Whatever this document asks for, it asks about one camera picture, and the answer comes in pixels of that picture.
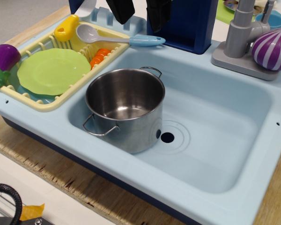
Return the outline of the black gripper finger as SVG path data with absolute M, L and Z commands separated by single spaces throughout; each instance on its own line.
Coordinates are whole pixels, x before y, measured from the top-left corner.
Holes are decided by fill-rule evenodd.
M 125 24 L 135 13 L 132 0 L 106 0 L 106 2 L 120 24 Z
M 147 0 L 147 15 L 153 32 L 158 32 L 170 20 L 171 0 Z

